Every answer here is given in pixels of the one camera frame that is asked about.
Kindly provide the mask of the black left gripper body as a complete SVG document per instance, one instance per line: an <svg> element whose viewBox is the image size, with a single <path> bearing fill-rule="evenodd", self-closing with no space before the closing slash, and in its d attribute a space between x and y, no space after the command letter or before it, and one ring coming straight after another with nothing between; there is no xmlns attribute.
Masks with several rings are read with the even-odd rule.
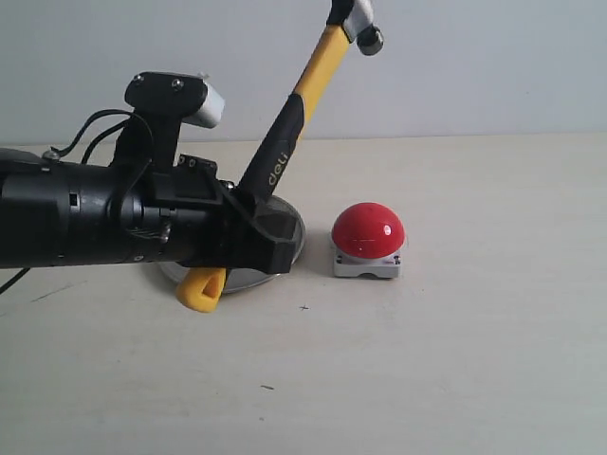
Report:
<svg viewBox="0 0 607 455"><path fill-rule="evenodd" d="M217 163L181 155L157 170L144 158L118 193L118 229L146 262L209 264L237 223L237 211Z"/></svg>

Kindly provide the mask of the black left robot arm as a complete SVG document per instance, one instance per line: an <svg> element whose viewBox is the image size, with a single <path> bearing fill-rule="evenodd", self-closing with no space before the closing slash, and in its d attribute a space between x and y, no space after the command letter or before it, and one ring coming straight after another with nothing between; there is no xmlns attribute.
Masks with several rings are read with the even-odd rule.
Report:
<svg viewBox="0 0 607 455"><path fill-rule="evenodd" d="M36 268L177 263L289 271L296 218L254 213L213 161L181 156L167 172L140 158L119 166L1 152L1 265Z"/></svg>

